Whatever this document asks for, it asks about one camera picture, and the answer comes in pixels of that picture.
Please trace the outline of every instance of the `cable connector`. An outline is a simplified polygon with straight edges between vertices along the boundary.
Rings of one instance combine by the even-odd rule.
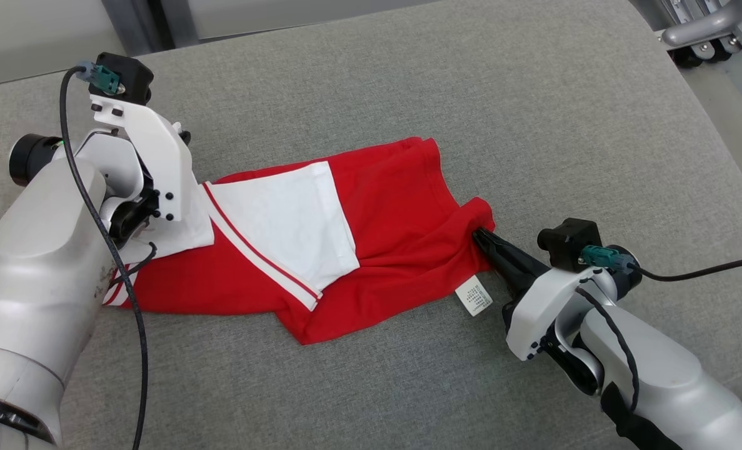
[[[596,268],[613,269],[625,274],[631,273],[633,269],[629,267],[629,264],[634,264],[634,258],[629,254],[621,254],[614,248],[595,245],[582,248],[582,256],[579,257],[579,261]]]
[[[117,95],[126,91],[119,82],[119,76],[110,69],[90,61],[80,61],[77,66],[82,66],[84,71],[76,72],[76,77],[101,89],[104,94]]]

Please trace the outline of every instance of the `chair wheel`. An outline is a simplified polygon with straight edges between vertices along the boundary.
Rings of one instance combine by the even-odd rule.
[[[716,51],[716,54],[713,56],[712,59],[708,59],[708,63],[720,63],[721,61],[725,61],[727,59],[731,58],[731,53],[726,51],[725,48],[723,48],[723,44],[720,42],[719,39],[715,39],[714,41],[710,41],[710,44],[713,46],[714,51]]]
[[[696,56],[690,47],[672,49],[671,51],[668,51],[668,55],[676,64],[677,68],[680,69],[698,68],[702,63],[700,57]]]

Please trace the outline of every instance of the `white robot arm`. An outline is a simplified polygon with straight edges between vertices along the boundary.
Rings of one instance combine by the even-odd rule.
[[[74,160],[122,248],[149,220],[185,220],[196,180],[189,134],[145,106],[153,74],[128,57],[104,60],[119,89],[91,86],[105,127],[74,146]],[[2,450],[62,446],[59,404],[113,278],[113,257],[61,146],[59,137],[28,134],[11,151],[11,176],[26,188],[0,220]]]
[[[551,268],[490,231],[475,231],[474,241],[513,293],[503,315],[519,359],[548,353],[580,391],[601,396],[617,433],[641,449],[742,450],[737,396],[693,353],[617,307],[642,275],[628,251],[600,247],[596,223],[567,219],[543,230]],[[619,261],[596,267],[588,245]]]

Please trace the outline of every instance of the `care label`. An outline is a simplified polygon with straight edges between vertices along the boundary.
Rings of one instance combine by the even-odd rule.
[[[490,294],[484,290],[481,282],[476,276],[471,276],[468,281],[456,289],[459,301],[465,305],[465,309],[471,313],[471,317],[481,313],[482,310],[493,304]]]

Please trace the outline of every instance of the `gray table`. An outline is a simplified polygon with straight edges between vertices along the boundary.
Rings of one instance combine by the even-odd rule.
[[[543,258],[536,234],[569,216],[657,273],[740,258],[742,176],[654,44],[627,2],[445,0],[143,61],[201,180],[432,136],[454,196],[487,199]],[[59,79],[0,86],[0,214],[19,192],[11,143],[59,131]],[[81,83],[70,99],[82,136]],[[623,305],[742,396],[742,269],[647,281]],[[498,306],[471,318],[443,299],[308,347],[272,314],[146,322],[147,450],[631,447],[550,359],[509,354]],[[128,448],[138,391],[134,319],[105,310],[63,402],[69,446]]]

